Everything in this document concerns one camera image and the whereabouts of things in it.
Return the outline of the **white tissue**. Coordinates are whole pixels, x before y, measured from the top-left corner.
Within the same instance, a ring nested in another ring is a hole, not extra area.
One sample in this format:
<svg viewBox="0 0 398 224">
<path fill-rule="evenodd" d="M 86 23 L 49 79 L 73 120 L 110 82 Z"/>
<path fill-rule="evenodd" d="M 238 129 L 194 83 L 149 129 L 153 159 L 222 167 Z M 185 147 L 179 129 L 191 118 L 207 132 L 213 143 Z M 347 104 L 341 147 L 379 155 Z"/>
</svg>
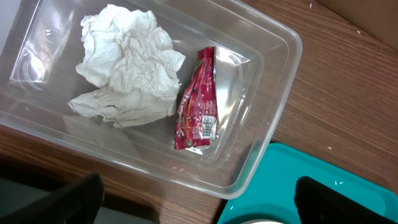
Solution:
<svg viewBox="0 0 398 224">
<path fill-rule="evenodd" d="M 152 123 L 175 113 L 177 93 L 167 91 L 155 96 L 142 88 L 121 93 L 110 86 L 84 93 L 68 102 L 68 106 L 85 117 L 102 117 L 116 128 Z"/>
<path fill-rule="evenodd" d="M 135 88 L 156 97 L 178 93 L 177 72 L 185 56 L 174 50 L 152 11 L 109 4 L 80 24 L 85 56 L 76 71 L 88 82 L 121 93 Z"/>
</svg>

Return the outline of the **red snack wrapper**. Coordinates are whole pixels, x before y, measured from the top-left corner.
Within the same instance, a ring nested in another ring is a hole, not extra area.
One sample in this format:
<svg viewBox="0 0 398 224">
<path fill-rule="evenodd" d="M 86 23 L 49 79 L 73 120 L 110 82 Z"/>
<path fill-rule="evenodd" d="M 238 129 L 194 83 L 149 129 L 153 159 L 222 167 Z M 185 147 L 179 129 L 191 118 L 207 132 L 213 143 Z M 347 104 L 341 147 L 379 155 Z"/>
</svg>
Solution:
<svg viewBox="0 0 398 224">
<path fill-rule="evenodd" d="M 192 78 L 177 109 L 176 150 L 209 146 L 216 139 L 218 105 L 215 53 L 215 47 L 206 47 L 197 52 Z"/>
</svg>

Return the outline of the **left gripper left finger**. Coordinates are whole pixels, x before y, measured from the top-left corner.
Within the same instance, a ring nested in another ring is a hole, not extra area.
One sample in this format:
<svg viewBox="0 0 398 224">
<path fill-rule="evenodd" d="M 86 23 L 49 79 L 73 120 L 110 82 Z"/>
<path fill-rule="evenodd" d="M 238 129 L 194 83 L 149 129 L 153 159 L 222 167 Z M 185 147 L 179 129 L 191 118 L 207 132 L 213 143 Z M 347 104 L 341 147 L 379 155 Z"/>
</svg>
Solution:
<svg viewBox="0 0 398 224">
<path fill-rule="evenodd" d="M 89 174 L 1 218 L 8 224 L 93 224 L 104 199 L 99 174 Z"/>
</svg>

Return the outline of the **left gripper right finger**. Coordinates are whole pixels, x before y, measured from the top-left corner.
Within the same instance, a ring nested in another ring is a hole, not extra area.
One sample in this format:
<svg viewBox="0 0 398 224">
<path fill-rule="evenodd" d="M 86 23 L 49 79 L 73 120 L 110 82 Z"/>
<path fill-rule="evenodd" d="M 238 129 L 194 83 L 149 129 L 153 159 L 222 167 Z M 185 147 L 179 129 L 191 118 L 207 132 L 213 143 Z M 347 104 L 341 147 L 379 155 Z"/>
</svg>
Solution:
<svg viewBox="0 0 398 224">
<path fill-rule="evenodd" d="M 396 224 L 307 176 L 296 182 L 294 203 L 302 224 Z"/>
</svg>

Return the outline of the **large white plate with rice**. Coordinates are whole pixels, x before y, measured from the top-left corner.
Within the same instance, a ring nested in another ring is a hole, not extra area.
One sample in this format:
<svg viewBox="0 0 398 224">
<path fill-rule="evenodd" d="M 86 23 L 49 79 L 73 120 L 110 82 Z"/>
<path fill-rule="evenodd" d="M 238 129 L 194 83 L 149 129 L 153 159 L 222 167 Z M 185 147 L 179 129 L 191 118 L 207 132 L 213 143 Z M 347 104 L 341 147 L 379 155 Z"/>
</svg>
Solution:
<svg viewBox="0 0 398 224">
<path fill-rule="evenodd" d="M 245 221 L 245 222 L 242 222 L 241 224 L 284 224 L 284 223 L 278 222 L 275 220 L 257 219 L 257 220 Z"/>
</svg>

